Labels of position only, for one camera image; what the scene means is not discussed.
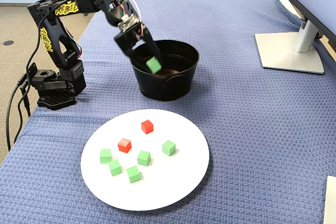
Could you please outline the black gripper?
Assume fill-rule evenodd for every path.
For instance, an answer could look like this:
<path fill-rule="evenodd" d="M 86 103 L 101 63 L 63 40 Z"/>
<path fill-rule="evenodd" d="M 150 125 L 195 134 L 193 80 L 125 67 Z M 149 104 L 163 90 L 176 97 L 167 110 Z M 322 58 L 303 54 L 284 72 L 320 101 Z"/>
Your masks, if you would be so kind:
<path fill-rule="evenodd" d="M 135 0 L 115 0 L 111 3 L 113 10 L 112 17 L 115 19 L 115 26 L 120 29 L 122 34 L 133 32 L 135 35 L 116 35 L 115 42 L 129 58 L 137 57 L 133 47 L 142 40 L 146 43 L 150 51 L 162 65 L 161 52 L 153 40 L 148 28 L 143 25 L 142 16 Z"/>

